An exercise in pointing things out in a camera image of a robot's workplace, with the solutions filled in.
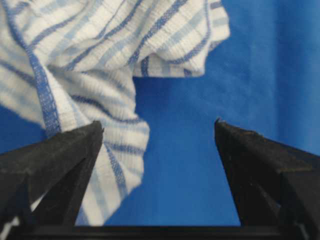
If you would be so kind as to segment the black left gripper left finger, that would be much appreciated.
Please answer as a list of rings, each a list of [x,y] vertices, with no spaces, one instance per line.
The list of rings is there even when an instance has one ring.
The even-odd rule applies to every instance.
[[[0,237],[75,226],[103,141],[99,121],[0,156]]]

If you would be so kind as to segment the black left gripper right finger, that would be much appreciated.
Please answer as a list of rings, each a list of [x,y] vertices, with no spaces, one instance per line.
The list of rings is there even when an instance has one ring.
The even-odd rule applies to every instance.
[[[240,220],[218,240],[317,240],[320,157],[216,120],[214,141]]]

